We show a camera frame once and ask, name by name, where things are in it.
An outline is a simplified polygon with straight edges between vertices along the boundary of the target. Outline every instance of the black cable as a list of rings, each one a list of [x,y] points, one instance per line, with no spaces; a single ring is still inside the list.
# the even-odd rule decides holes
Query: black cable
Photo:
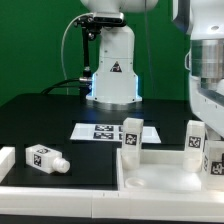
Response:
[[[79,82],[79,78],[66,79],[62,82],[58,82],[58,83],[54,84],[53,86],[61,86],[61,85],[64,85],[64,84],[67,84],[67,83],[70,83],[70,82]]]
[[[145,31],[146,31],[146,44],[147,44],[147,54],[148,54],[148,67],[149,67],[149,75],[151,79],[151,87],[152,87],[152,96],[156,98],[156,87],[155,87],[155,78],[152,67],[152,57],[151,57],[151,45],[150,45],[150,34],[149,34],[149,22],[148,22],[148,14],[147,14],[147,0],[145,0]]]
[[[50,93],[52,90],[54,89],[59,89],[59,88],[89,88],[89,85],[80,85],[80,86],[51,86],[48,87],[47,89],[44,89],[41,94],[43,95],[47,95],[48,93]]]

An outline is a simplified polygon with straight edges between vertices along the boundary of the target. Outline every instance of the white cube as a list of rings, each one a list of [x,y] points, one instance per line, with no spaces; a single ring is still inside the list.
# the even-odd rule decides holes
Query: white cube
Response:
[[[205,141],[205,123],[189,121],[187,125],[183,169],[189,172],[200,172]]]
[[[224,142],[206,141],[202,166],[202,186],[224,190]]]
[[[124,169],[137,169],[142,148],[142,119],[127,118],[123,123],[122,164]]]

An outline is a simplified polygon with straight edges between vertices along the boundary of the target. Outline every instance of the black tabletop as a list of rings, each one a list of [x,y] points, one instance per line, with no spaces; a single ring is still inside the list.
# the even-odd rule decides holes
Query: black tabletop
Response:
[[[144,100],[141,108],[121,112],[89,107],[78,96],[15,97],[0,108],[0,146],[16,147],[16,164],[0,186],[117,190],[116,149],[121,143],[70,137],[76,123],[122,125],[127,117],[156,127],[162,143],[143,144],[144,149],[183,150],[187,122],[193,115],[189,102],[183,101]],[[27,166],[25,148],[36,144],[61,151],[71,163],[69,172],[49,175]]]

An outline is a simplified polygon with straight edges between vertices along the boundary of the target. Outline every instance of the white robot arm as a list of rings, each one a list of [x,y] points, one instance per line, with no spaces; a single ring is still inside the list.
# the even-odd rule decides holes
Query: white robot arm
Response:
[[[158,0],[81,0],[91,12],[143,12],[154,8]]]
[[[158,0],[81,2],[93,13],[93,23],[102,26],[99,68],[92,76],[92,91],[86,97],[87,102],[116,110],[136,106],[142,98],[138,95],[138,76],[133,71],[135,36],[125,26],[121,12],[144,12],[152,9]]]
[[[173,6],[174,22],[191,34],[192,111],[224,137],[224,1],[173,0]]]

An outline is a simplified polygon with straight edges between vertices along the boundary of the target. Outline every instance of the printed marker sheet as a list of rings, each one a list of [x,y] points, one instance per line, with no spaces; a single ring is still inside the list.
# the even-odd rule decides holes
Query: printed marker sheet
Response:
[[[121,142],[122,137],[123,129],[121,125],[77,123],[70,139]],[[161,143],[155,127],[143,127],[142,142]]]

